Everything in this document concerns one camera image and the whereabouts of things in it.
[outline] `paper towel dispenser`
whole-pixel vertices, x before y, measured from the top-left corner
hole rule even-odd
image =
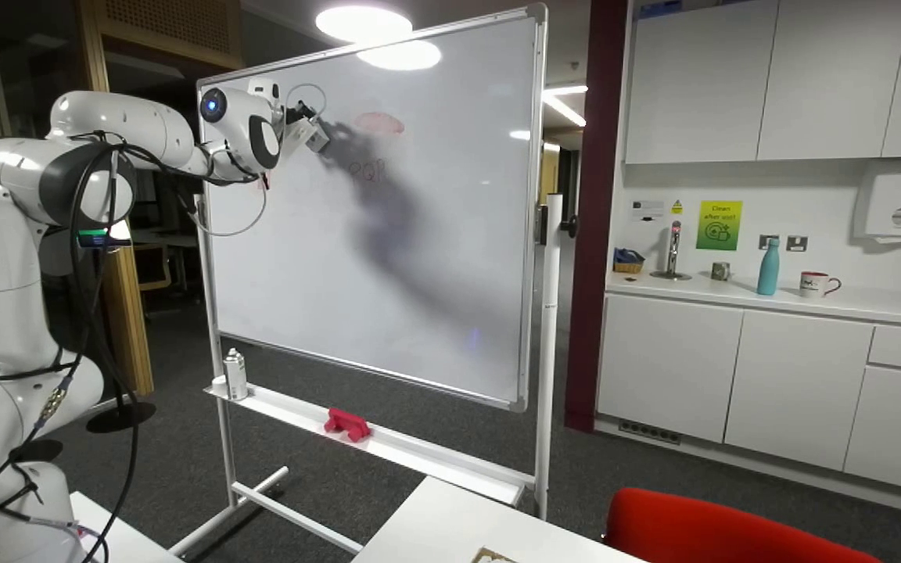
[[[901,173],[863,179],[855,209],[855,237],[901,243]]]

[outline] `whiteboard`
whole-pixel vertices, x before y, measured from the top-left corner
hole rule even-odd
[[[268,78],[332,134],[268,191],[206,188],[219,336],[526,410],[545,26],[514,10],[418,33],[441,50],[425,73],[343,48],[199,82]]]

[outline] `blue bottle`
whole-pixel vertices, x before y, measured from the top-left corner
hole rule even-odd
[[[767,296],[776,294],[779,270],[783,270],[783,255],[779,255],[779,237],[772,236],[767,241],[767,255],[762,255],[762,263],[761,263],[757,294],[767,294]]]

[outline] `countertop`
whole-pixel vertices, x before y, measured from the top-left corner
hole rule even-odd
[[[654,276],[609,276],[606,294],[645,294],[665,300],[694,300],[720,308],[746,308],[746,311],[783,311],[803,315],[834,315],[834,320],[865,320],[901,327],[901,294],[898,291],[863,291],[840,289],[829,296],[801,296],[798,289],[779,289],[772,296],[757,294],[757,281],[712,281],[706,276],[692,278],[654,278]]]

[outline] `whiteboard stand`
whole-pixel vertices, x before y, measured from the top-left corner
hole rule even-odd
[[[266,498],[273,485],[278,485],[287,475],[287,465],[274,471],[268,478],[262,478],[256,487],[238,481],[235,475],[235,446],[230,430],[225,427],[225,404],[278,418],[285,427],[294,427],[300,431],[320,436],[324,442],[373,453],[379,461],[407,465],[423,475],[436,475],[441,481],[461,485],[465,490],[484,494],[500,503],[520,503],[526,490],[534,490],[538,513],[548,521],[548,490],[550,490],[550,427],[552,427],[552,343],[557,343],[557,281],[560,281],[560,209],[563,202],[550,198],[540,209],[540,331],[538,331],[538,410],[534,410],[534,475],[441,447],[427,446],[423,437],[373,427],[373,437],[366,442],[348,442],[343,436],[327,436],[324,418],[327,410],[320,404],[306,404],[300,397],[287,397],[273,387],[250,385],[250,397],[230,402],[225,392],[225,365],[222,365],[222,331],[212,300],[212,270],[209,270],[209,236],[202,233],[202,198],[194,198],[197,203],[197,241],[199,241],[199,270],[202,270],[202,308],[206,308],[206,339],[209,339],[209,365],[212,365],[212,385],[206,394],[217,402],[217,427],[219,427],[219,447],[222,447],[222,471],[225,471],[225,509],[197,526],[189,535],[184,535],[173,553],[184,556],[194,553],[199,545],[217,543],[222,531],[230,528],[230,522],[241,522],[250,509],[266,509],[273,518],[287,521],[292,526],[348,552],[360,553],[362,545]]]

